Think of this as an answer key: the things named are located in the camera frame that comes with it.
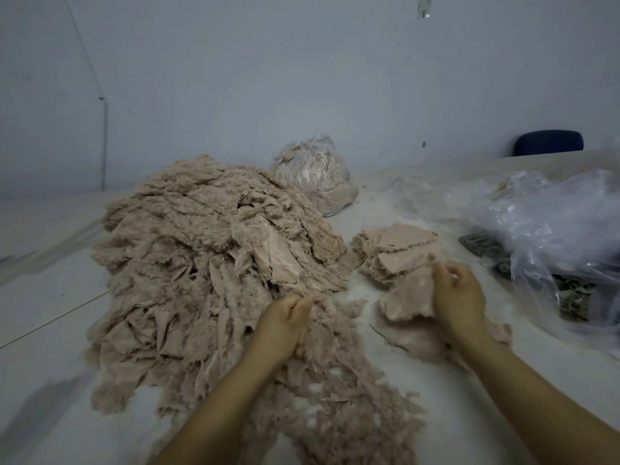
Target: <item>chair backrest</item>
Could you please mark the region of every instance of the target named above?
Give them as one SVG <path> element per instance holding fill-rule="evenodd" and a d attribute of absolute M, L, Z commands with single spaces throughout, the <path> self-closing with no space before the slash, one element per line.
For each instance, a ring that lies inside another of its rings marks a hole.
<path fill-rule="evenodd" d="M 520 136 L 512 149 L 512 156 L 543 155 L 575 152 L 584 149 L 584 138 L 574 130 L 539 130 Z"/>

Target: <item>person's left hand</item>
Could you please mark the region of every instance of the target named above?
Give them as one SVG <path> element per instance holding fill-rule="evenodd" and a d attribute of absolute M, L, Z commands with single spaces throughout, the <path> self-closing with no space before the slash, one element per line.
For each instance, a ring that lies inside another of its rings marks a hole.
<path fill-rule="evenodd" d="M 248 355 L 275 370 L 291 357 L 306 325 L 315 297 L 288 295 L 270 303 L 260 316 Z"/>

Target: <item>wall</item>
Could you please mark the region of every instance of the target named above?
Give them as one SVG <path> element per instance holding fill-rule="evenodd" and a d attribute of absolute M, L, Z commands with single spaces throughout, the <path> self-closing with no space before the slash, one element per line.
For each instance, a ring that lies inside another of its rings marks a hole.
<path fill-rule="evenodd" d="M 108 184 L 331 133 L 353 171 L 620 132 L 620 0 L 68 0 L 110 103 Z"/>
<path fill-rule="evenodd" d="M 64 0 L 0 0 L 0 199 L 100 189 L 99 96 Z"/>

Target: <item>white table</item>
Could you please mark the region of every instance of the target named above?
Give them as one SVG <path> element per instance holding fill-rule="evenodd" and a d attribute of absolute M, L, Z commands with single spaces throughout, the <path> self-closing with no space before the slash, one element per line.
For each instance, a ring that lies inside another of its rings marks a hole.
<path fill-rule="evenodd" d="M 578 167 L 579 156 L 572 156 Z M 608 154 L 588 156 L 609 163 Z M 415 217 L 402 212 L 391 190 L 394 180 L 416 177 L 437 183 L 497 175 L 557 162 L 558 157 L 502 159 L 467 165 L 437 165 L 368 173 L 358 179 L 358 202 L 330 218 L 346 240 L 361 229 Z M 103 204 L 124 193 L 98 193 L 53 200 L 0 203 L 3 255 L 54 246 L 103 214 Z M 534 327 L 515 308 L 513 296 L 465 250 L 448 242 L 456 257 L 474 263 L 495 317 L 513 324 L 514 351 L 581 405 L 620 430 L 620 368 L 609 356 L 564 344 Z M 142 388 L 121 415 L 102 417 L 90 409 L 97 384 L 83 364 L 85 331 L 109 304 L 105 271 L 80 245 L 61 245 L 47 267 L 0 288 L 0 462 L 24 464 L 124 464 L 144 460 L 167 428 L 153 413 L 157 389 Z M 411 359 L 387 345 L 369 326 L 370 309 L 381 291 L 354 274 L 351 299 L 369 304 L 358 320 L 368 358 L 401 391 L 418 392 L 427 426 L 418 436 L 421 464 L 521 464 L 531 457 L 475 378 L 450 365 Z M 280 438 L 268 463 L 294 463 Z"/>

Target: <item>tied plastic bag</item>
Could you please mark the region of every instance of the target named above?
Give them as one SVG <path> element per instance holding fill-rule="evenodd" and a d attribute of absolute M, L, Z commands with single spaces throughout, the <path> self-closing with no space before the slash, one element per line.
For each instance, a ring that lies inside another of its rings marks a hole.
<path fill-rule="evenodd" d="M 329 135 L 289 143 L 275 156 L 270 170 L 304 192 L 325 217 L 357 197 L 358 188 Z"/>
<path fill-rule="evenodd" d="M 530 319 L 569 342 L 620 354 L 620 189 L 595 169 L 549 179 L 518 171 L 468 212 L 510 253 Z M 581 322 L 566 314 L 578 314 Z"/>

